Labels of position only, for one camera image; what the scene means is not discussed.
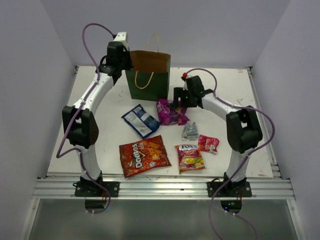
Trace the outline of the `purple snack bag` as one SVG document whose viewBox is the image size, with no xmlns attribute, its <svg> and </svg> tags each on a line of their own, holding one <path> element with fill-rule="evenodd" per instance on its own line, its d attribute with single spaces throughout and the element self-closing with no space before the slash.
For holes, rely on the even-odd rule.
<svg viewBox="0 0 320 240">
<path fill-rule="evenodd" d="M 186 116 L 187 108 L 173 108 L 173 101 L 168 99 L 159 99 L 156 103 L 159 122 L 162 126 L 185 125 L 190 119 Z"/>
</svg>

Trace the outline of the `blue snack bag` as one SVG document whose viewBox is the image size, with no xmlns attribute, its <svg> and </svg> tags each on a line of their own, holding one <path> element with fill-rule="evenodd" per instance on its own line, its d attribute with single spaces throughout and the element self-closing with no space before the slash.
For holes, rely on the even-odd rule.
<svg viewBox="0 0 320 240">
<path fill-rule="evenodd" d="M 141 104 L 138 104 L 121 118 L 144 140 L 154 134 L 160 127 L 160 122 L 146 112 Z"/>
</svg>

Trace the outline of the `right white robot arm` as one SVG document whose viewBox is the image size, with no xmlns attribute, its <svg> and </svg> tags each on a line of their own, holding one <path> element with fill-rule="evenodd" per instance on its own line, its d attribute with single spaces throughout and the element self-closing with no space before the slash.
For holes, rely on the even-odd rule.
<svg viewBox="0 0 320 240">
<path fill-rule="evenodd" d="M 218 98 L 212 89 L 205 89 L 198 75 L 181 77 L 183 87 L 173 89 L 174 108 L 201 108 L 220 117 L 226 123 L 227 142 L 231 147 L 229 166 L 224 173 L 223 192 L 235 196 L 247 178 L 251 152 L 258 147 L 263 133 L 256 111 L 251 106 L 242 107 Z"/>
</svg>

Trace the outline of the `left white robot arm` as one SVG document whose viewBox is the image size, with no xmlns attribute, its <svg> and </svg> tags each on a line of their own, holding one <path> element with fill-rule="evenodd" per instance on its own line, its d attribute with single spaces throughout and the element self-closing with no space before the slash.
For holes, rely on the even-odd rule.
<svg viewBox="0 0 320 240">
<path fill-rule="evenodd" d="M 80 178 L 89 181 L 86 190 L 95 197 L 101 195 L 104 190 L 104 184 L 99 181 L 102 171 L 95 150 L 99 136 L 95 113 L 105 95 L 122 76 L 122 71 L 132 67 L 127 41 L 109 42 L 107 54 L 100 60 L 87 90 L 76 103 L 72 106 L 66 105 L 62 109 L 64 135 L 56 157 L 61 158 L 71 151 L 77 152 L 82 170 Z"/>
</svg>

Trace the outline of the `green paper bag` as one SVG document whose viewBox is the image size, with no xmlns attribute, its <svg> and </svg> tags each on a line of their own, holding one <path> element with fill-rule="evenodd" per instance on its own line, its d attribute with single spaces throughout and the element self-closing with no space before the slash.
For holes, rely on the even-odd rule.
<svg viewBox="0 0 320 240">
<path fill-rule="evenodd" d="M 143 50 L 130 52 L 133 68 L 125 71 L 130 96 L 134 100 L 157 102 L 167 99 L 170 88 L 171 55 L 160 52 L 160 37 L 157 33 L 156 51 L 148 51 L 149 39 Z"/>
</svg>

